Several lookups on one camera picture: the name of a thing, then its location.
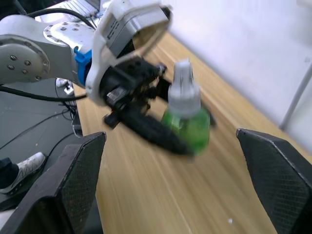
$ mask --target bottle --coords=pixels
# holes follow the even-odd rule
[[[168,109],[162,122],[184,140],[194,154],[207,147],[210,115],[201,106],[200,87],[194,81],[188,59],[175,64],[174,82],[168,92]]]

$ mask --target bolt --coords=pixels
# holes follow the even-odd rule
[[[10,70],[14,70],[14,67],[12,65],[7,65],[7,68],[9,68]]]
[[[15,61],[15,60],[17,60],[18,58],[17,58],[16,56],[14,56],[14,55],[11,55],[11,56],[10,56],[10,59],[13,60],[13,61]]]
[[[26,66],[30,66],[30,65],[31,65],[31,62],[28,61],[28,60],[25,60],[24,64],[25,64]]]

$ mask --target white sneaker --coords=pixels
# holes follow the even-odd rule
[[[34,174],[38,171],[45,162],[45,156],[43,153],[36,153],[27,160],[18,163],[19,174],[14,180],[14,182],[6,187],[5,189],[0,189],[2,194],[13,194],[21,185],[23,180],[25,180],[29,175]]]

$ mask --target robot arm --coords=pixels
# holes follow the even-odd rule
[[[0,84],[65,78],[105,105],[99,85],[108,68],[148,53],[169,24],[157,0],[113,1],[96,31],[81,23],[8,16],[0,21]]]
[[[104,122],[122,122],[149,142],[179,155],[188,145],[152,116],[149,100],[168,101],[166,67],[142,57],[171,22],[171,11],[158,0],[114,0],[98,28],[80,23],[49,25],[26,16],[0,21],[0,84],[65,78],[86,88],[97,105],[112,113]]]

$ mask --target screw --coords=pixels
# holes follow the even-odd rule
[[[9,68],[10,70],[14,70],[14,67],[12,65],[7,65],[7,68]]]
[[[11,56],[10,56],[10,59],[13,60],[13,61],[15,61],[15,60],[17,60],[18,58],[17,58],[16,56],[14,56],[14,55],[11,55]]]

